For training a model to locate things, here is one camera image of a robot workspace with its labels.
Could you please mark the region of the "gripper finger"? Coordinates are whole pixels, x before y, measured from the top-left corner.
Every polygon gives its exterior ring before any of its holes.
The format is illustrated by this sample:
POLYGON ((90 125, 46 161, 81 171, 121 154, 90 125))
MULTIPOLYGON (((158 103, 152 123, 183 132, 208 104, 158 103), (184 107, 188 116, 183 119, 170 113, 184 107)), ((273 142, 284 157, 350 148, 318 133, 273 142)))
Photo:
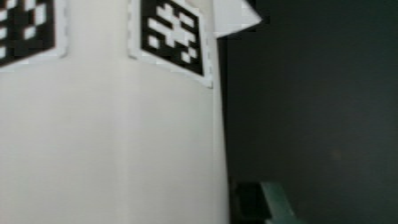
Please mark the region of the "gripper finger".
POLYGON ((236 182, 229 188, 231 224, 307 224, 277 182, 236 182))

